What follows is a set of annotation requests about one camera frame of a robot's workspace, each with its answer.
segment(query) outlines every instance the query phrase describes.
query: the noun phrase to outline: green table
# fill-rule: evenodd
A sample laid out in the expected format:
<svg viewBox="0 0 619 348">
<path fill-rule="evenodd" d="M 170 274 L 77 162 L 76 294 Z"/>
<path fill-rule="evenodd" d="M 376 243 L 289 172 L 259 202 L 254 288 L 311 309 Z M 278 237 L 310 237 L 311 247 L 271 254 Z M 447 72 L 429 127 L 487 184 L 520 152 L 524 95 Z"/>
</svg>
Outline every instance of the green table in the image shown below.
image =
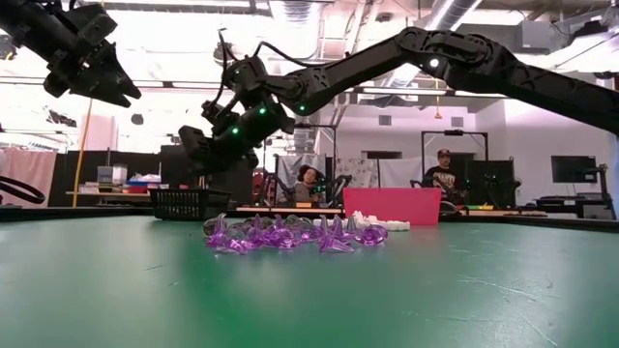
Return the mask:
<svg viewBox="0 0 619 348">
<path fill-rule="evenodd" d="M 199 223 L 0 224 L 0 347 L 619 347 L 619 236 L 445 223 L 247 256 Z"/>
</svg>

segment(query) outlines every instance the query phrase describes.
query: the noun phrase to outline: black basket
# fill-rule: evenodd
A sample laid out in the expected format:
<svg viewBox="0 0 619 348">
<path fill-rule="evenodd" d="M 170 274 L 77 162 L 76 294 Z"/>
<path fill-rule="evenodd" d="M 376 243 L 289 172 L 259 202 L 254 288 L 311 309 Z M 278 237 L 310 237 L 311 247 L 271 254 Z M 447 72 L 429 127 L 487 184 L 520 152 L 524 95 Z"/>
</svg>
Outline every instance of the black basket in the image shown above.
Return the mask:
<svg viewBox="0 0 619 348">
<path fill-rule="evenodd" d="M 225 213 L 230 192 L 213 189 L 149 189 L 155 218 L 197 221 Z"/>
</svg>

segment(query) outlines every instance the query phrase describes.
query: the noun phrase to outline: computer monitor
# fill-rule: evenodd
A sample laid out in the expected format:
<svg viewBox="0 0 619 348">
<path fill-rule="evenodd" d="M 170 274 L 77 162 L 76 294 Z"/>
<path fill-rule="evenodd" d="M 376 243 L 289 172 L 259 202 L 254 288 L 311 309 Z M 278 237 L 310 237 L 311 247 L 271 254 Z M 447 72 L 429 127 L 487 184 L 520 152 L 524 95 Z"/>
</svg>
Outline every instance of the computer monitor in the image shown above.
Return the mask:
<svg viewBox="0 0 619 348">
<path fill-rule="evenodd" d="M 595 156 L 552 156 L 552 182 L 555 184 L 597 184 Z"/>
</svg>

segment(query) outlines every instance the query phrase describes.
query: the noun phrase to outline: black robotic arm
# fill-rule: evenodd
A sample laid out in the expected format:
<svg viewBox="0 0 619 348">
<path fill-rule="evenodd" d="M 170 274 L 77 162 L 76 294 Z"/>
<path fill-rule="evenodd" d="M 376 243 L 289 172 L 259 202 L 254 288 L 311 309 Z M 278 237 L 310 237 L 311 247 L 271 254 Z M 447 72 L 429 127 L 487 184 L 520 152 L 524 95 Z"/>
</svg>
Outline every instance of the black robotic arm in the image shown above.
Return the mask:
<svg viewBox="0 0 619 348">
<path fill-rule="evenodd" d="M 63 11 L 60 0 L 0 0 L 0 28 L 47 61 L 44 88 L 56 98 L 69 91 L 129 107 L 125 96 L 141 97 L 105 39 L 116 25 L 99 4 Z"/>
<path fill-rule="evenodd" d="M 405 63 L 456 90 L 503 94 L 619 134 L 619 93 L 527 66 L 482 36 L 409 27 L 337 62 L 284 76 L 268 75 L 255 54 L 234 62 L 222 75 L 222 83 L 235 96 L 217 118 L 225 119 L 237 102 L 247 112 L 214 139 L 181 135 L 183 145 L 194 162 L 222 170 L 277 129 L 287 129 L 290 119 L 280 103 L 308 116 L 337 94 Z"/>
<path fill-rule="evenodd" d="M 267 76 L 264 85 L 298 115 L 310 115 L 338 93 L 404 63 L 455 90 L 502 94 L 619 134 L 619 93 L 523 64 L 504 46 L 477 35 L 410 27 L 333 64 Z"/>
</svg>

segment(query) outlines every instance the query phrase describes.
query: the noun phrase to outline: pink box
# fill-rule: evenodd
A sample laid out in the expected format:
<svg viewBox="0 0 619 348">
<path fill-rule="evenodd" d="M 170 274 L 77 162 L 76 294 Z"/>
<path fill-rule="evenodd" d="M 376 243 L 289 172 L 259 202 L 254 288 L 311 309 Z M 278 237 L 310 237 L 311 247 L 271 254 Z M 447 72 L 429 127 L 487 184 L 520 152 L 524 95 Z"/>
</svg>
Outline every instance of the pink box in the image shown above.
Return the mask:
<svg viewBox="0 0 619 348">
<path fill-rule="evenodd" d="M 345 188 L 344 211 L 379 220 L 408 221 L 411 226 L 435 226 L 441 205 L 440 188 Z"/>
</svg>

